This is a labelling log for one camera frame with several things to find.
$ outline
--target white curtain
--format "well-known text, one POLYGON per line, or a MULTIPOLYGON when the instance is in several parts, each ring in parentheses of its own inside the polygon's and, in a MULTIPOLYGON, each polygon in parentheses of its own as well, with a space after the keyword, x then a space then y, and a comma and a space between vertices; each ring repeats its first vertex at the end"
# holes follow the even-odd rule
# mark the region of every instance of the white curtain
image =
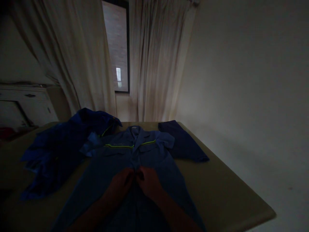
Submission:
POLYGON ((130 1, 130 121, 167 121, 178 92, 176 75, 186 0, 130 1))
POLYGON ((45 76, 62 87, 72 114, 87 107, 117 116, 100 0, 14 1, 11 16, 45 76))

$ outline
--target table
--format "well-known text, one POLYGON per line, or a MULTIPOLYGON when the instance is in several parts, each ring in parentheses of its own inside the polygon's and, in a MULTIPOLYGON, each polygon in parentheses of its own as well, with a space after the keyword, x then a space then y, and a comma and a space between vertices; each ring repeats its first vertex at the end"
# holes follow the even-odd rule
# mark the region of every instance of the table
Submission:
MULTIPOLYGON (((52 122, 40 127, 0 148, 0 189, 11 193, 1 203, 1 223, 7 231, 48 231, 59 215, 89 165, 87 158, 65 184, 54 194, 43 199, 19 201, 23 190, 32 182, 34 174, 24 170, 19 162, 24 151, 32 144, 36 133, 52 127, 52 122)), ((138 125, 146 131, 158 130, 158 122, 123 122, 123 131, 128 126, 138 125)), ((187 189, 205 222, 208 232, 246 231, 275 218, 274 210, 208 149, 182 123, 202 150, 210 158, 206 163, 176 159, 175 162, 185 178, 187 189)))

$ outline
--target fabric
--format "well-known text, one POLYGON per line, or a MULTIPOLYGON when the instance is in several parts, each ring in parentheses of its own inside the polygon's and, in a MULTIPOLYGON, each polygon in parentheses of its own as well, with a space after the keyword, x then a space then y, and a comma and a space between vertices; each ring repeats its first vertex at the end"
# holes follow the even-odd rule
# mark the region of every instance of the fabric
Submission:
MULTIPOLYGON (((144 131, 139 126, 113 136, 89 136, 81 151, 92 156, 73 194, 67 201, 52 231, 63 231, 92 203, 99 199, 113 176, 126 167, 140 165, 155 168, 164 190, 205 231, 202 219, 187 191, 184 178, 166 148, 174 138, 168 133, 144 131)), ((170 231, 159 208, 133 182, 120 208, 109 215, 97 231, 170 231)))
POLYGON ((167 121, 174 93, 185 18, 185 0, 130 1, 130 121, 167 121))
POLYGON ((11 16, 45 76, 59 84, 74 115, 117 116, 101 1, 13 1, 11 16))
POLYGON ((21 158, 29 161, 26 168, 36 173, 21 199, 42 198, 58 190, 83 161, 85 156, 79 150, 90 133, 109 135, 118 125, 122 126, 119 119, 108 113, 84 108, 68 122, 38 133, 21 158))
POLYGON ((159 131, 169 133, 175 138, 175 143, 169 152, 173 158, 191 159, 195 162, 209 161, 194 139, 175 121, 161 122, 158 124, 159 131))

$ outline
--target blue work uniform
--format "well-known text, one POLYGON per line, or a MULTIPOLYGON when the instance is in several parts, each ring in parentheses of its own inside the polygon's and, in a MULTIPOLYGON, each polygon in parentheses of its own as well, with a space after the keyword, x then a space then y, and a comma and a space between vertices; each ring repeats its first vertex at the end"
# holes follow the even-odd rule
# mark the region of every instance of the blue work uniform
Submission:
MULTIPOLYGON (((126 167, 154 168, 163 189, 204 230, 204 224, 187 191, 184 178, 169 154, 174 138, 168 133, 144 131, 139 126, 113 136, 98 138, 96 133, 81 149, 93 157, 52 231, 71 225, 108 188, 112 178, 126 167)), ((134 181, 121 206, 109 215, 98 231, 170 231, 159 208, 147 198, 134 181)))
POLYGON ((118 125, 122 126, 112 115, 84 108, 68 122, 38 133, 21 158, 21 161, 28 161, 26 169, 36 173, 21 199, 43 198, 57 191, 84 160, 85 155, 79 150, 90 133, 110 135, 118 125))

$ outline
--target drawer handle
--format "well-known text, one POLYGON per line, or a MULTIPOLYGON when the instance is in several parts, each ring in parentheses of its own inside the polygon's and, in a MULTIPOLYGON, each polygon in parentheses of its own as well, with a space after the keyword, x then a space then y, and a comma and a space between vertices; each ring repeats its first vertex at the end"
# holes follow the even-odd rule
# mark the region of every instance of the drawer handle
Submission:
POLYGON ((25 94, 26 97, 35 97, 33 94, 25 94))

